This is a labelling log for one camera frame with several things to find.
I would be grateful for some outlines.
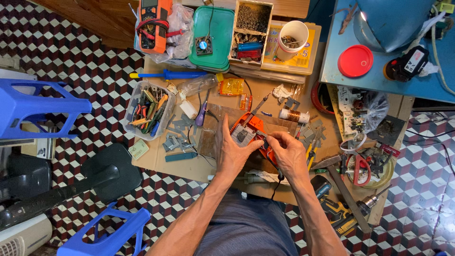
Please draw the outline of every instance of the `blue plastic stool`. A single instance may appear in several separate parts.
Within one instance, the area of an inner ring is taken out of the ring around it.
[[[133,256],[136,256],[147,246],[142,244],[142,230],[144,225],[150,219],[150,212],[142,208],[136,213],[129,213],[121,210],[114,210],[112,207],[116,202],[110,203],[107,208],[98,216],[92,219],[81,230],[74,234],[58,250],[57,256],[113,256],[119,251],[121,246],[136,234],[136,245],[134,246]],[[106,216],[111,215],[126,219],[126,222],[113,234],[105,233],[98,239],[98,221]],[[84,234],[95,225],[95,240],[93,244],[87,244],[82,241]]]
[[[0,79],[0,138],[75,138],[76,134],[70,135],[68,132],[79,114],[91,112],[91,103],[72,96],[61,85],[66,83]],[[15,90],[13,86],[30,87],[30,91],[33,91],[34,87],[35,91],[33,95],[27,95]],[[43,86],[51,86],[64,98],[38,96]],[[48,133],[36,123],[46,121],[47,113],[68,113],[68,118],[59,132]],[[43,130],[43,133],[22,131],[22,121],[32,122]]]

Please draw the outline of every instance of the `green card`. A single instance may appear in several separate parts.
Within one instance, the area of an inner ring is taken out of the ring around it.
[[[138,140],[131,148],[128,149],[134,160],[138,160],[145,152],[147,152],[148,146],[143,140]]]

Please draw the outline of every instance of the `hand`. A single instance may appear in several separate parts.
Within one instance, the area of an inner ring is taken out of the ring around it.
[[[264,145],[264,141],[256,140],[246,147],[239,147],[232,140],[228,127],[228,114],[218,123],[215,137],[215,153],[217,159],[217,175],[225,176],[230,183],[242,170],[248,156],[256,149]]]
[[[303,144],[286,132],[273,132],[267,142],[275,152],[278,167],[288,180],[302,176],[308,178],[306,153]]]

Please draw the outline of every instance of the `green plastic container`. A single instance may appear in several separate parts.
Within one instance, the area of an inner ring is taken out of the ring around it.
[[[211,6],[201,6],[194,12],[194,37],[206,36],[212,14]],[[229,52],[234,27],[234,11],[224,8],[214,8],[210,36],[212,37],[213,53],[196,55],[196,45],[193,45],[190,61],[201,69],[211,72],[226,72],[229,69]]]

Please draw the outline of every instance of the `red cap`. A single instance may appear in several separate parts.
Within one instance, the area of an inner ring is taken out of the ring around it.
[[[351,46],[338,58],[338,69],[347,77],[366,74],[373,65],[373,53],[363,45]]]

